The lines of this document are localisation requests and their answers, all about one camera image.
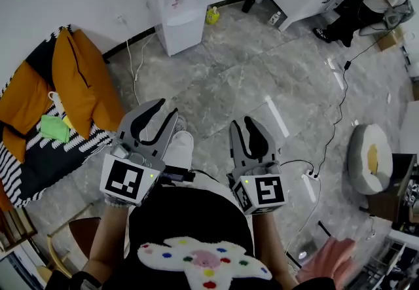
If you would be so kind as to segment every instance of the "gray tile floor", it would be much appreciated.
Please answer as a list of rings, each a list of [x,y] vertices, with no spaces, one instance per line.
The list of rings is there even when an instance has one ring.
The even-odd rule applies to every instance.
[[[262,122],[274,136],[280,149],[280,161],[311,161],[318,169],[324,145],[338,118],[337,104],[343,90],[344,62],[367,48],[371,37],[354,38],[351,48],[338,43],[326,44],[316,39],[311,29],[325,23],[313,17],[291,25],[281,33],[266,23],[276,12],[270,1],[254,5],[249,14],[238,3],[220,9],[214,26],[205,26],[202,43],[168,57],[156,37],[144,48],[144,63],[138,73],[136,91],[141,102],[166,98],[163,113],[177,107],[188,120],[194,136],[193,167],[206,170],[227,183],[225,174],[232,169],[229,158],[228,126],[236,119],[243,125],[244,115]],[[133,65],[141,63],[141,47],[146,38],[130,46]],[[136,103],[127,50],[113,56],[110,73],[125,108]],[[354,121],[379,124],[387,133],[393,152],[399,149],[399,128],[412,89],[404,68],[403,57],[394,47],[385,52],[372,47],[360,55],[346,74],[348,96],[342,106],[344,118],[337,125],[336,136],[327,150],[321,168],[320,201],[304,230],[314,203],[308,197],[301,174],[309,167],[292,163],[282,167],[287,180],[289,203],[275,217],[283,243],[295,252],[313,239],[321,245],[326,237],[317,226],[321,220],[338,239],[357,241],[355,261],[361,266],[380,247],[390,231],[390,223],[373,221],[358,211],[363,196],[348,184],[345,172],[346,149]],[[387,103],[388,94],[392,100]],[[278,112],[287,128],[283,133]],[[156,125],[164,116],[156,116]],[[149,128],[149,136],[155,134]],[[27,207],[39,234],[35,241],[46,251],[45,236],[87,203],[101,198],[98,190],[101,165],[109,149],[92,157],[81,168],[50,187],[43,199]],[[312,183],[319,193],[319,183]],[[99,215],[99,201],[86,216]],[[377,235],[367,241],[371,226]],[[56,249],[70,250],[71,269],[82,268],[86,259],[71,239],[68,230],[55,239]]]

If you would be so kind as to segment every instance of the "pink garment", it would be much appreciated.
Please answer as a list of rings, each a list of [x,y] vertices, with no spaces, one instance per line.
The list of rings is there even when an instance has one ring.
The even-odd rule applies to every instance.
[[[330,237],[325,245],[298,272],[300,283],[316,277],[328,277],[335,281],[336,289],[343,289],[348,276],[354,271],[351,255],[355,242],[351,239],[338,241]]]

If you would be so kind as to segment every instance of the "brown seat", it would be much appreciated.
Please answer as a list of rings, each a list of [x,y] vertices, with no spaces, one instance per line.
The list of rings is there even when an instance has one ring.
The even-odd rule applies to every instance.
[[[68,227],[83,254],[89,258],[93,239],[96,235],[100,218],[76,219],[69,222]]]

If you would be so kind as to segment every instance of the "yellow patch on cushion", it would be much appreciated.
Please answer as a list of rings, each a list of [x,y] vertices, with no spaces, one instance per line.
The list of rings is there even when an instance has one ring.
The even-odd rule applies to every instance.
[[[368,153],[368,169],[373,174],[376,175],[378,171],[378,157],[377,157],[377,146],[372,144],[369,147]]]

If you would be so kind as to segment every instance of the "yellow bottle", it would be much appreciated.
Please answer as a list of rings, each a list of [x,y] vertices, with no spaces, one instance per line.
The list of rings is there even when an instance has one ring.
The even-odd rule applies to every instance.
[[[214,25],[218,21],[218,18],[220,17],[220,14],[218,13],[217,7],[213,7],[212,9],[207,11],[207,16],[205,18],[205,21],[209,25]]]

